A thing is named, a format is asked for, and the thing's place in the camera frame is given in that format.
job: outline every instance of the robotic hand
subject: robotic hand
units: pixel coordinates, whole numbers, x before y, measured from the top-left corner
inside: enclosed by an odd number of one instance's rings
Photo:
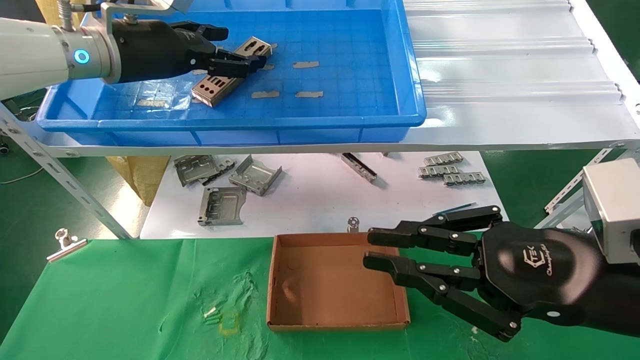
[[[463,233],[490,227],[480,241]],[[388,272],[445,310],[502,341],[523,317],[640,337],[640,266],[608,264],[595,237],[503,222],[497,206],[372,228],[369,243],[473,255],[472,266],[416,263],[368,252],[364,266]],[[484,300],[464,291],[477,290]]]
[[[211,76],[245,78],[265,56],[240,56],[211,41],[228,29],[195,22],[138,20],[138,14],[186,12],[192,0],[117,0],[70,4],[58,0],[62,26],[0,18],[0,100],[63,83],[102,78],[106,83],[164,79],[203,69]],[[75,29],[72,12],[87,12]],[[115,15],[124,13],[123,19]]]

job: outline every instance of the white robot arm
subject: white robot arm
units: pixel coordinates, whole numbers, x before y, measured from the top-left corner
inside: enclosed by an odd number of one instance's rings
[[[192,0],[116,1],[84,5],[58,0],[62,26],[0,18],[0,100],[69,79],[126,83],[172,78],[195,69],[244,78],[266,62],[264,56],[216,48],[211,41],[225,40],[227,28],[137,19],[139,14],[186,12]],[[87,13],[83,26],[73,27],[72,12]],[[124,13],[124,18],[115,19],[116,13]]]

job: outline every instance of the brown cardboard tray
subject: brown cardboard tray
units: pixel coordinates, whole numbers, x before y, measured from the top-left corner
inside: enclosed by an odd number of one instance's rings
[[[405,289],[364,268],[366,233],[286,234],[273,241],[267,325],[272,331],[389,330],[410,323]]]

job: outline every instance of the cable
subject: cable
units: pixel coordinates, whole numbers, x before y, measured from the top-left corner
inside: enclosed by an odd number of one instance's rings
[[[35,174],[37,174],[37,173],[41,172],[42,170],[44,170],[44,168],[42,168],[42,167],[41,167],[41,168],[39,168],[38,170],[36,170],[36,171],[34,171],[34,172],[30,173],[29,175],[26,175],[26,176],[23,176],[23,177],[19,177],[19,178],[17,178],[17,179],[13,179],[13,180],[5,181],[5,182],[3,182],[3,183],[0,183],[0,185],[7,185],[7,184],[15,183],[15,182],[20,181],[20,180],[24,180],[24,179],[26,179],[27,177],[34,176]]]
[[[115,3],[116,1],[118,0],[105,0],[103,2]],[[100,4],[82,4],[82,9],[85,13],[99,12]]]

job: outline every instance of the green tablecloth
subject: green tablecloth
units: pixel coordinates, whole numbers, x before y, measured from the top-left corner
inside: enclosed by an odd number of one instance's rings
[[[412,324],[404,331],[273,333],[265,324],[272,241],[91,241],[47,265],[0,359],[640,358],[639,339],[538,320],[524,320],[520,334],[502,343],[415,290],[408,291]],[[425,250],[406,254],[465,262]]]

